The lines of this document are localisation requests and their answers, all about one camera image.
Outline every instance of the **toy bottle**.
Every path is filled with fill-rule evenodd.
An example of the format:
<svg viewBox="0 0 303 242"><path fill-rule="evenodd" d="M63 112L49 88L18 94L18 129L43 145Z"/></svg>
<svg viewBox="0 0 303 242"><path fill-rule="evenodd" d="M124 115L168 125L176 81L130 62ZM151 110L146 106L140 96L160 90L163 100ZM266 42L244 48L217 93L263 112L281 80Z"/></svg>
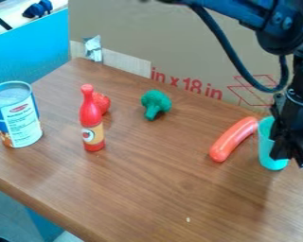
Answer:
<svg viewBox="0 0 303 242"><path fill-rule="evenodd" d="M84 148L87 151L99 151L105 146L102 113L94 103L93 86L85 84L81 86L80 90L84 94L84 101L80 107L81 134Z"/></svg>

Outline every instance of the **plastic cup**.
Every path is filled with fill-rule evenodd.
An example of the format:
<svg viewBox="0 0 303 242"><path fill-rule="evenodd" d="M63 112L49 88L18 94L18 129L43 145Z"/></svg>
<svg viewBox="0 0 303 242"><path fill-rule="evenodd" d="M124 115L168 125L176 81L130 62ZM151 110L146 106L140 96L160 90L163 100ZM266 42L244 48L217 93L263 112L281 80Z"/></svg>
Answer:
<svg viewBox="0 0 303 242"><path fill-rule="evenodd" d="M258 126L258 155L260 164L269 170L282 170L289 164L288 159L273 160L270 157L274 142L270 139L271 128L274 124L274 117L269 116L262 119Z"/></svg>

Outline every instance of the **can label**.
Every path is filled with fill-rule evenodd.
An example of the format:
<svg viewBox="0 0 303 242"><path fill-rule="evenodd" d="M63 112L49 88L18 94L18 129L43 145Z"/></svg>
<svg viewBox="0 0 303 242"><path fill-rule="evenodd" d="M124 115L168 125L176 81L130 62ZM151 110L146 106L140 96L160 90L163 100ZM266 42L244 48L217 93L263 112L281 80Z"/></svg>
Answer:
<svg viewBox="0 0 303 242"><path fill-rule="evenodd" d="M103 133L103 124L100 123L99 125L93 128L85 128L81 130L81 134L83 137L83 141L90 146L97 145L104 140L104 133Z"/></svg>
<svg viewBox="0 0 303 242"><path fill-rule="evenodd" d="M27 147L42 137L43 130L33 95L0 109L0 135L9 147Z"/></svg>

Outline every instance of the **toy hot dog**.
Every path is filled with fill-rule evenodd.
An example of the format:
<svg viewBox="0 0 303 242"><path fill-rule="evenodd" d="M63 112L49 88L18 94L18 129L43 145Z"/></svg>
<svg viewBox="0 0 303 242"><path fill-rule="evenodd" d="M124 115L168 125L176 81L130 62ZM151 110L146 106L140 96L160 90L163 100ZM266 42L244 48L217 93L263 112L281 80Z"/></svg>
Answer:
<svg viewBox="0 0 303 242"><path fill-rule="evenodd" d="M211 147L209 155L217 163L223 163L232 151L258 129L255 117L246 117L227 130Z"/></svg>

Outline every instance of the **green broccoli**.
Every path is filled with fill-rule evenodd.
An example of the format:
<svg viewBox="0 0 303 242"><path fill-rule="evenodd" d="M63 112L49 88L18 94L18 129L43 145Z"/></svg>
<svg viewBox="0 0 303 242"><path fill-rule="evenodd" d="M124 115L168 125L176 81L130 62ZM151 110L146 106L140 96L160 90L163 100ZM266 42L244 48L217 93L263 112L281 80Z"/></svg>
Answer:
<svg viewBox="0 0 303 242"><path fill-rule="evenodd" d="M168 112L171 109L171 100L167 95L158 91L147 91L141 97L141 104L146 107L145 117L153 121L159 112Z"/></svg>

